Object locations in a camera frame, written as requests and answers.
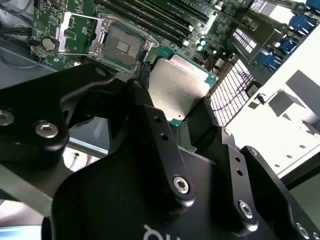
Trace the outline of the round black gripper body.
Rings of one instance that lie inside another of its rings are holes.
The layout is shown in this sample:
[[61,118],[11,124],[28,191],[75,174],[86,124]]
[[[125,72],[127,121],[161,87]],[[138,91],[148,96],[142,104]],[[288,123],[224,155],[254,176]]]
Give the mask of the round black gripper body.
[[52,203],[54,240],[257,240],[263,222],[251,201],[230,203],[216,164],[182,150],[195,188],[188,207],[170,206],[160,176],[132,149],[73,173]]

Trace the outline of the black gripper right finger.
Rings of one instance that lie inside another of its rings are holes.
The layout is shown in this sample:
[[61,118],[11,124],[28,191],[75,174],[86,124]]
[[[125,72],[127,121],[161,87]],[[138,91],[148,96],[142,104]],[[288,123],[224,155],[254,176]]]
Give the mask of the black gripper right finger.
[[320,230],[261,154],[237,150],[232,133],[218,122],[209,97],[203,99],[210,139],[202,154],[217,166],[219,218],[247,240],[318,240]]

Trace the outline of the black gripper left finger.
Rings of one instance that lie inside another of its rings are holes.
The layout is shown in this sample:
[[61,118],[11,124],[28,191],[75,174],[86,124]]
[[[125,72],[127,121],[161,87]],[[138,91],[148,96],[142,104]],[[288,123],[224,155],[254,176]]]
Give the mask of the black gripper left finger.
[[132,149],[152,163],[170,206],[186,209],[195,202],[185,161],[148,88],[93,63],[0,91],[0,196],[41,213],[52,210],[59,187],[73,174],[62,165],[69,130],[93,116],[109,121],[109,155]]

